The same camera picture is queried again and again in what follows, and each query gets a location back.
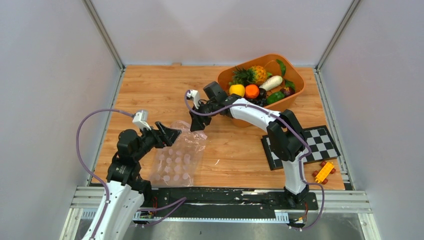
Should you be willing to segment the clear zip top bag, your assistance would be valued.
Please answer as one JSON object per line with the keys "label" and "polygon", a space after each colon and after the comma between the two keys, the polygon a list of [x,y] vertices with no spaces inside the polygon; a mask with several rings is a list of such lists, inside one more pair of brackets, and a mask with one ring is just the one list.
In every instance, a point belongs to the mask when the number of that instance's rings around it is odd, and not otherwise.
{"label": "clear zip top bag", "polygon": [[190,131],[190,124],[177,120],[170,127],[181,131],[172,146],[158,149],[149,180],[155,188],[192,187],[198,164],[202,161],[207,135]]}

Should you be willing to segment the toy pineapple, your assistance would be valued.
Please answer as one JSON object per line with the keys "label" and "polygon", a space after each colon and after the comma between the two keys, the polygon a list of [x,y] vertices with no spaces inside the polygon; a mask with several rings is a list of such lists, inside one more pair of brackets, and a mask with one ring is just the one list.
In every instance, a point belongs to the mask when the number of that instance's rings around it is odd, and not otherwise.
{"label": "toy pineapple", "polygon": [[235,67],[230,85],[262,85],[272,74],[263,66],[255,65],[250,68]]}

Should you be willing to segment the orange plastic basin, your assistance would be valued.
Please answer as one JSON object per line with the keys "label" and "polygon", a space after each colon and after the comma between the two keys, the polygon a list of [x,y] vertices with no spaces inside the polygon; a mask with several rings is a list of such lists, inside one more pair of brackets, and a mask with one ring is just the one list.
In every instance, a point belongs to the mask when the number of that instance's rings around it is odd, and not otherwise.
{"label": "orange plastic basin", "polygon": [[281,69],[279,64],[276,62],[276,59],[279,59],[284,62],[286,66],[286,73],[283,77],[283,82],[278,87],[267,91],[267,96],[275,93],[280,92],[280,89],[283,87],[292,87],[295,90],[295,94],[291,95],[289,97],[285,97],[284,99],[275,102],[273,104],[267,105],[264,108],[272,110],[272,111],[279,111],[283,112],[284,110],[291,107],[293,102],[296,100],[296,98],[304,91],[305,88],[305,80],[300,75],[300,73],[294,68],[294,66],[283,56],[279,54],[267,54],[258,58],[255,58],[253,60],[249,60],[247,62],[241,63],[239,65],[236,65],[234,67],[228,68],[224,71],[222,71],[218,77],[217,82],[221,86],[223,90],[226,92],[229,91],[230,88],[230,82],[232,81],[232,77],[234,75],[233,71],[235,70],[235,67],[243,67],[245,69],[253,67],[253,66],[262,66],[264,67],[269,73],[271,73],[273,76],[281,76]]}

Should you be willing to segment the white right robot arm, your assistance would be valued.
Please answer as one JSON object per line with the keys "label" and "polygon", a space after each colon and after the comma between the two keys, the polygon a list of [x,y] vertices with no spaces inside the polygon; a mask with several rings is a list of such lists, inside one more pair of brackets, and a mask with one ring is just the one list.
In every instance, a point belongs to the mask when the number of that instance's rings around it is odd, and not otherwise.
{"label": "white right robot arm", "polygon": [[216,81],[209,83],[203,90],[208,97],[205,103],[200,102],[197,90],[189,89],[184,94],[186,104],[193,102],[193,106],[188,107],[190,130],[203,131],[212,117],[220,114],[245,121],[265,131],[271,152],[282,161],[286,204],[292,209],[301,207],[309,192],[303,160],[311,155],[312,150],[295,114],[289,109],[280,112],[252,104],[237,94],[228,95]]}

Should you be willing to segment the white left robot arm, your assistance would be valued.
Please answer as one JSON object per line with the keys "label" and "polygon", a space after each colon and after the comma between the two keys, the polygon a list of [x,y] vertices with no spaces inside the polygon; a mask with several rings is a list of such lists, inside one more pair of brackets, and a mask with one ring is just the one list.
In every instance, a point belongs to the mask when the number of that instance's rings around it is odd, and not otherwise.
{"label": "white left robot arm", "polygon": [[140,176],[140,160],[154,148],[172,146],[182,133],[159,121],[155,125],[156,128],[143,126],[140,132],[126,129],[119,134],[103,197],[83,239],[123,239],[136,211],[152,203],[152,185]]}

